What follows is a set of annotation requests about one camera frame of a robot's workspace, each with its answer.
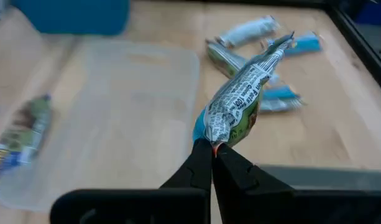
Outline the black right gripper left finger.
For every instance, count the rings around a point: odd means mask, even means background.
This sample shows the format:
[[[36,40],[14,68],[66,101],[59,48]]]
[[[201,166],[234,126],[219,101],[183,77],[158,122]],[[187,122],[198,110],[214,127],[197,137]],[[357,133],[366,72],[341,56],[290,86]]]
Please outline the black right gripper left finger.
[[[211,190],[213,148],[206,139],[197,139],[191,154],[160,187]]]

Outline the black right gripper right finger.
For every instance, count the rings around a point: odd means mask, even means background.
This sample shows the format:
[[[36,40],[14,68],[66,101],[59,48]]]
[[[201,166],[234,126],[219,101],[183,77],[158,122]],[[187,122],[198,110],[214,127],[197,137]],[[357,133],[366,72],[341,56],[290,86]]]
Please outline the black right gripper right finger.
[[[240,192],[293,191],[292,187],[262,170],[226,144],[221,144],[216,150],[213,177],[218,187]]]

